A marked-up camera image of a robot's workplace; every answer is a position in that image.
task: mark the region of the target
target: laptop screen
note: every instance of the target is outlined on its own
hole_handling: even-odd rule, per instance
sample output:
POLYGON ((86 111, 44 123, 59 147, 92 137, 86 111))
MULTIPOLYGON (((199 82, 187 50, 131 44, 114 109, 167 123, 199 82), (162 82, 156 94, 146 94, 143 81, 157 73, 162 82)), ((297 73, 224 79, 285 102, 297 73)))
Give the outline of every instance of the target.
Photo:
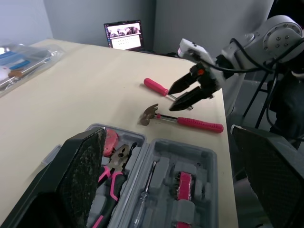
POLYGON ((143 48, 143 32, 140 20, 104 24, 110 48, 137 50, 143 48))

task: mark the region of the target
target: pink-handled screwdriver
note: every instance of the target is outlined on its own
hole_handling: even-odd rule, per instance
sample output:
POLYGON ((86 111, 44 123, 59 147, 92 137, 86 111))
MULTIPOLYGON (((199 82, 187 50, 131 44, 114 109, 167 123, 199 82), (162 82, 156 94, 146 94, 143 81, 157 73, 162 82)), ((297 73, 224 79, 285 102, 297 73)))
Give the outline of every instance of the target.
POLYGON ((158 84, 157 82, 154 82, 154 81, 153 81, 152 79, 150 79, 150 78, 144 79, 143 83, 144 83, 148 88, 150 88, 151 90, 154 90, 155 92, 157 92, 157 93, 159 93, 159 94, 161 94, 161 95, 163 95, 163 96, 167 96, 167 95, 168 95, 168 96, 172 97, 174 100, 177 99, 175 96, 169 95, 169 94, 168 94, 168 91, 169 91, 168 89, 162 87, 160 84, 158 84))

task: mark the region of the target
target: white tabletop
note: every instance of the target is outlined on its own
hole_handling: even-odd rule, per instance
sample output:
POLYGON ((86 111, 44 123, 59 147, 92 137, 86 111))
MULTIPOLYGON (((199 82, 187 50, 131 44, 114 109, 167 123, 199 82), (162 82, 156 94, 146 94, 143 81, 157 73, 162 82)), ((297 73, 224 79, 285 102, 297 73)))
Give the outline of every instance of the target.
POLYGON ((169 88, 189 72, 191 62, 50 39, 35 46, 49 44, 66 55, 0 98, 0 223, 56 145, 101 123, 145 134, 149 142, 166 138, 212 149, 218 156, 219 227, 238 227, 222 91, 192 111, 170 112, 171 99, 150 91, 143 80, 169 88), (155 103, 162 114, 221 123, 225 130, 216 134, 157 119, 139 125, 141 113, 155 103))

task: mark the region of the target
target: clear plastic packaging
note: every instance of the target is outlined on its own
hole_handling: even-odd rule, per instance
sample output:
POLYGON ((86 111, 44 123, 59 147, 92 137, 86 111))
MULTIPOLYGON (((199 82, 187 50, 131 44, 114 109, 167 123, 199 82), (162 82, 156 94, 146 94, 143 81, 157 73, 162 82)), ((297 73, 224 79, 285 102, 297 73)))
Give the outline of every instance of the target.
POLYGON ((0 97, 52 67, 63 54, 57 45, 31 47, 0 41, 0 97))

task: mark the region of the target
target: pink handle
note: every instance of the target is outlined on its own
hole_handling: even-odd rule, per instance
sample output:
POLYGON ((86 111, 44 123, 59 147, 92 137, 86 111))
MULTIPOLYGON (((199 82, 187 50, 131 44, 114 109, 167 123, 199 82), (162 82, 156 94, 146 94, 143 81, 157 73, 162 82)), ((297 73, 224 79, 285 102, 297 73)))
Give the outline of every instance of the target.
POLYGON ((154 90, 155 92, 163 95, 163 96, 166 96, 168 95, 168 89, 162 87, 160 84, 154 82, 153 80, 149 79, 149 78, 146 78, 143 83, 150 89, 154 90))
POLYGON ((177 222, 176 228, 191 228, 191 225, 184 222, 177 222))
POLYGON ((194 127, 194 128, 199 128, 199 129, 203 129, 203 130, 213 131, 216 133, 221 133, 224 130, 223 125, 218 124, 218 123, 207 123, 207 122, 204 122, 201 120, 195 120, 195 119, 184 118, 184 117, 178 117, 177 123, 188 126, 188 127, 194 127))

